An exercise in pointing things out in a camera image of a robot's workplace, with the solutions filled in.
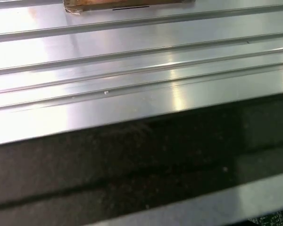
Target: groove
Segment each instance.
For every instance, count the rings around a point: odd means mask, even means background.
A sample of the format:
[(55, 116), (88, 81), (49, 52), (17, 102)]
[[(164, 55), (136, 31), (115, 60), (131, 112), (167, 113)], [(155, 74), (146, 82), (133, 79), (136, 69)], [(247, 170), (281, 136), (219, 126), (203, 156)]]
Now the groove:
[(241, 43), (245, 43), (248, 41), (260, 41), (260, 40), (268, 40), (268, 39), (276, 39), (276, 38), (283, 38), (283, 32), (273, 33), (273, 34), (262, 34), (262, 35), (256, 35), (256, 36), (239, 37), (239, 38), (234, 38), (234, 39), (196, 42), (196, 43), (174, 45), (174, 46), (167, 46), (167, 47), (140, 49), (140, 50), (103, 54), (103, 55), (96, 55), (96, 56), (78, 57), (78, 58), (73, 58), (73, 59), (44, 62), (44, 63), (38, 63), (38, 64), (33, 64), (33, 65), (22, 65), (22, 66), (16, 66), (16, 67), (0, 68), (0, 75), (7, 74), (7, 73), (19, 73), (19, 72), (42, 70), (42, 69), (49, 69), (49, 68), (55, 68), (55, 67), (95, 63), (95, 62), (106, 61), (106, 60), (115, 60), (115, 59), (125, 58), (125, 57), (135, 57), (139, 55), (154, 54), (154, 53), (161, 53), (161, 52), (168, 52), (168, 51), (175, 51), (175, 50), (183, 50), (183, 49), (187, 50), (187, 49), (208, 48), (208, 47), (211, 48), (211, 47), (225, 46), (225, 45), (230, 45), (230, 44), (241, 44)]
[(103, 31), (110, 29), (137, 27), (137, 26), (154, 25), (154, 24), (166, 24), (166, 23), (193, 21), (193, 20), (223, 18), (229, 16), (244, 16), (244, 15), (251, 15), (258, 13), (278, 12), (278, 11), (283, 11), (283, 4), (274, 5), (274, 6), (218, 10), (218, 11), (188, 13), (188, 14), (180, 14), (180, 15), (158, 16), (151, 18), (110, 21), (110, 22), (94, 23), (94, 24), (81, 24), (81, 25), (73, 25), (73, 26), (65, 26), (65, 27), (38, 29), (31, 31), (9, 32), (9, 33), (0, 34), (0, 42), (43, 38), (43, 37), (58, 36), (58, 35), (73, 34), (73, 33)]
[(0, 90), (0, 93), (63, 85), (63, 84), (71, 83), (71, 82), (82, 82), (82, 81), (88, 81), (88, 80), (94, 80), (94, 79), (103, 79), (103, 78), (125, 75), (125, 74), (132, 74), (132, 73), (152, 72), (152, 71), (157, 71), (157, 70), (165, 70), (165, 69), (170, 69), (170, 68), (178, 68), (178, 67), (190, 66), (190, 65), (196, 65), (196, 64), (212, 63), (212, 62), (223, 61), (223, 60), (232, 60), (232, 59), (239, 59), (239, 58), (245, 58), (245, 57), (257, 57), (257, 56), (282, 53), (282, 52), (283, 52), (283, 48), (279, 48), (279, 49), (272, 49), (272, 50), (247, 53), (247, 54), (241, 54), (241, 55), (234, 55), (234, 56), (222, 56), (222, 57), (207, 58), (207, 59), (202, 59), (202, 60), (192, 60), (192, 61), (185, 61), (185, 62), (179, 62), (179, 63), (172, 63), (168, 65), (148, 66), (148, 67), (135, 68), (135, 69), (126, 70), (126, 71), (119, 71), (116, 73), (91, 75), (91, 76), (86, 76), (86, 77), (81, 77), (81, 78), (72, 78), (72, 79), (66, 79), (66, 80), (61, 80), (61, 81), (53, 81), (53, 82), (41, 83), (41, 84), (25, 86), (25, 87), (3, 89), (3, 90)]
[[(158, 81), (151, 81), (151, 82), (139, 83), (139, 84), (134, 84), (134, 85), (114, 87), (114, 88), (109, 88), (108, 90), (110, 92), (122, 91), (123, 92), (122, 94), (127, 94), (127, 93), (124, 93), (124, 91), (127, 90), (127, 89), (131, 89), (131, 90), (134, 89), (134, 91), (136, 92), (136, 91), (138, 91), (137, 90), (138, 88), (149, 86), (149, 85), (155, 86), (155, 85), (158, 85), (158, 84), (161, 84), (161, 83), (183, 81), (183, 80), (193, 79), (193, 78), (196, 78), (196, 77), (199, 78), (199, 77), (207, 77), (207, 76), (218, 76), (218, 75), (227, 74), (227, 73), (247, 72), (247, 71), (264, 69), (264, 68), (271, 68), (271, 67), (282, 66), (282, 65), (283, 65), (283, 62), (275, 63), (275, 64), (268, 64), (268, 65), (259, 65), (259, 66), (253, 66), (253, 67), (246, 67), (246, 68), (228, 70), (228, 71), (221, 71), (221, 72), (216, 72), (216, 73), (200, 74), (200, 75), (196, 75), (196, 76), (185, 76), (185, 77), (180, 77), (180, 78), (172, 78), (172, 79), (167, 79), (167, 80), (158, 80)], [(77, 94), (70, 94), (70, 95), (64, 95), (64, 96), (59, 96), (59, 97), (50, 97), (50, 98), (27, 101), (27, 102), (16, 103), (16, 104), (2, 105), (2, 106), (0, 106), (0, 110), (4, 110), (4, 109), (15, 107), (15, 106), (21, 107), (21, 106), (36, 104), (36, 103), (39, 103), (39, 102), (56, 101), (56, 100), (74, 98), (74, 97), (78, 98), (78, 97), (90, 96), (90, 95), (100, 95), (100, 96), (98, 96), (96, 98), (89, 98), (89, 99), (104, 98), (104, 97), (106, 97), (106, 95), (104, 95), (103, 93), (106, 90), (107, 89), (92, 90), (92, 91), (87, 91), (87, 92), (80, 92), (80, 93), (77, 93)]]

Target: metal surface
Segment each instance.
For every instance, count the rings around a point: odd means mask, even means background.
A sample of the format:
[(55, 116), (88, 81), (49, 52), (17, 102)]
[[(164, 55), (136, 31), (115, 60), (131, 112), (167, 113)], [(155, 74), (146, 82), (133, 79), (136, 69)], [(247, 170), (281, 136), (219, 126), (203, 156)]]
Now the metal surface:
[(25, 2), (0, 7), (0, 144), (283, 93), (283, 0)]
[(283, 210), (282, 185), (283, 174), (92, 226), (228, 225)]

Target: metal edge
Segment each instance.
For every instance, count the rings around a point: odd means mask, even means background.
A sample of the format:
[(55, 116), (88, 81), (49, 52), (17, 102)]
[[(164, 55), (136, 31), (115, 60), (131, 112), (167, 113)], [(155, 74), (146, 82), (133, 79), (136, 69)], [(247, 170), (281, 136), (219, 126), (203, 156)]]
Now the metal edge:
[(283, 174), (89, 226), (228, 225), (283, 209)]
[(0, 144), (283, 93), (283, 69), (13, 113), (0, 112)]

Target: metal rail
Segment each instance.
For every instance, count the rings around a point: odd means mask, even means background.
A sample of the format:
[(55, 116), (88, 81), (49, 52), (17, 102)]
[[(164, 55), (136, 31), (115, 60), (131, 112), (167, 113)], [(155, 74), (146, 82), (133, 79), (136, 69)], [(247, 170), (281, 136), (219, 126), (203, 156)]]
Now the metal rail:
[(283, 93), (283, 0), (16, 3), (0, 1), (0, 144)]

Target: dark granite surface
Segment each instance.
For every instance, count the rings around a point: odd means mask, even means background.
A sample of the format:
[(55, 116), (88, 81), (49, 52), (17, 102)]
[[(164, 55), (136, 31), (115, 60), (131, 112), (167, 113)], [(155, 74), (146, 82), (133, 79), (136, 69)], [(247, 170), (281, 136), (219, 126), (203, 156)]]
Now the dark granite surface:
[(0, 145), (0, 225), (79, 226), (283, 173), (283, 95)]

